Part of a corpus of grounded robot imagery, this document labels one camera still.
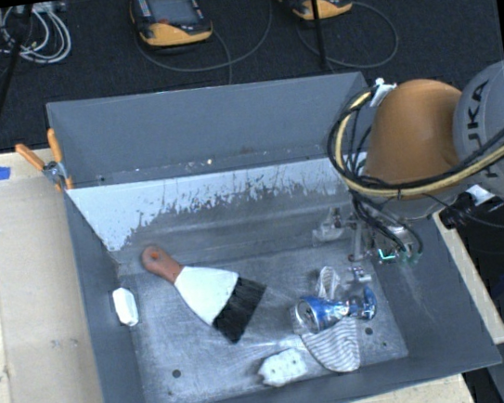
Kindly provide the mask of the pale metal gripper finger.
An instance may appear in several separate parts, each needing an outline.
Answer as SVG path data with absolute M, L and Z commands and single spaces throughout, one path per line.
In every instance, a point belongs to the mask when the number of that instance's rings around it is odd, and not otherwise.
M 337 241 L 348 235 L 353 226 L 342 218 L 341 208 L 331 208 L 312 231 L 312 241 L 314 243 Z
M 371 282 L 372 276 L 361 266 L 338 270 L 332 266 L 324 266 L 317 276 L 315 287 L 318 298 L 338 299 L 350 295 L 360 295 L 361 289 Z

